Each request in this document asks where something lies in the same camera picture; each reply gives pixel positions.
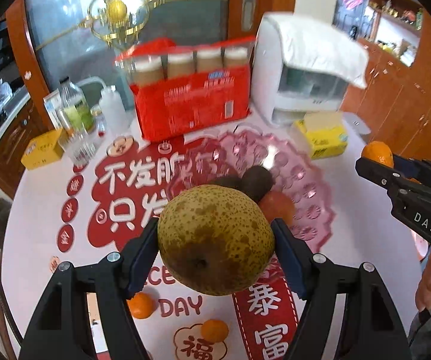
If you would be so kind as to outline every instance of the pink glass plate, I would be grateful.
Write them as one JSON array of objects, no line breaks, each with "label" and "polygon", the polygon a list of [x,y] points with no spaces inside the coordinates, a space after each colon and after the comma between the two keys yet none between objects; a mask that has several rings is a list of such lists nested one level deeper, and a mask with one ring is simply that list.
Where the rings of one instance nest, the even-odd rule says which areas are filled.
[{"label": "pink glass plate", "polygon": [[[305,153],[271,134],[246,130],[224,133],[217,139],[205,138],[175,167],[167,197],[171,200],[180,192],[219,176],[242,176],[253,165],[269,169],[275,180],[272,190],[283,192],[294,202],[295,226],[290,229],[294,237],[305,240],[312,252],[319,252],[332,235],[334,212],[330,209],[330,187],[323,181],[322,171]],[[273,260],[263,278],[278,276],[279,264]]]}]

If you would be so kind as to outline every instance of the screw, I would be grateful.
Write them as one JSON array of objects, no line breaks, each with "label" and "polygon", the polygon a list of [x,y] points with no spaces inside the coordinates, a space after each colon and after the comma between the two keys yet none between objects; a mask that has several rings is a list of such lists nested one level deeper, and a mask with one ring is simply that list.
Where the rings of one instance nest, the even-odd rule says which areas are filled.
[{"label": "screw", "polygon": [[108,261],[110,261],[111,263],[115,263],[118,259],[120,258],[120,253],[113,251],[112,253],[109,253],[107,255],[107,259]]},{"label": "screw", "polygon": [[312,258],[317,264],[324,264],[327,261],[327,257],[320,253],[314,254]]},{"label": "screw", "polygon": [[375,271],[374,264],[372,264],[372,263],[370,263],[370,262],[365,262],[362,266],[364,267],[364,269],[365,269],[367,272],[373,272],[373,271]]},{"label": "screw", "polygon": [[59,264],[58,268],[59,268],[60,271],[64,272],[64,271],[66,271],[67,269],[70,268],[70,263],[68,261],[61,262]]}]

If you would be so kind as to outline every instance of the brown speckled pear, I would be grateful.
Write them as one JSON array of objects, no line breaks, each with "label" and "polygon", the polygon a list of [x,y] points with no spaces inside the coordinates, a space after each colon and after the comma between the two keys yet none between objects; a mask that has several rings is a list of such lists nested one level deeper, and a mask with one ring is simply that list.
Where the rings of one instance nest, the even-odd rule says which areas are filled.
[{"label": "brown speckled pear", "polygon": [[247,195],[201,185],[169,202],[157,238],[163,263],[187,287],[228,295],[257,280],[274,253],[274,234]]}]

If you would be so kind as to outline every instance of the yellow tissue box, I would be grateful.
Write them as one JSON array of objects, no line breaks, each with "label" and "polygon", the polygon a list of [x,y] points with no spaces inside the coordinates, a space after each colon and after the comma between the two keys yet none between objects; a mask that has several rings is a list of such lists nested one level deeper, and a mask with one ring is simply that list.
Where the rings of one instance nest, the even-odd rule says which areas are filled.
[{"label": "yellow tissue box", "polygon": [[312,159],[341,155],[347,147],[348,135],[341,112],[316,112],[296,120],[290,128],[295,147]]},{"label": "yellow tissue box", "polygon": [[66,134],[65,130],[59,128],[32,139],[20,162],[26,169],[32,170],[60,160],[64,154],[64,149],[60,147],[58,141],[63,134]]}]

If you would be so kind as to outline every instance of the red package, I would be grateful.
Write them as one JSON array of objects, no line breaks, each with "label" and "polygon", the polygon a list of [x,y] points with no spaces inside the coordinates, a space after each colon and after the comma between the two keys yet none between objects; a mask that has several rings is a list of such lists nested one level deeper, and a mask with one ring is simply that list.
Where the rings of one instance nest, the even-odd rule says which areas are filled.
[{"label": "red package", "polygon": [[[210,47],[247,47],[248,56],[255,37],[219,42]],[[143,55],[166,55],[194,51],[209,46],[164,47],[166,40],[135,47],[118,60]],[[130,86],[135,97],[142,137],[159,142],[201,128],[242,119],[248,115],[250,66],[225,67],[212,72],[194,73],[157,81],[139,87]]]}]

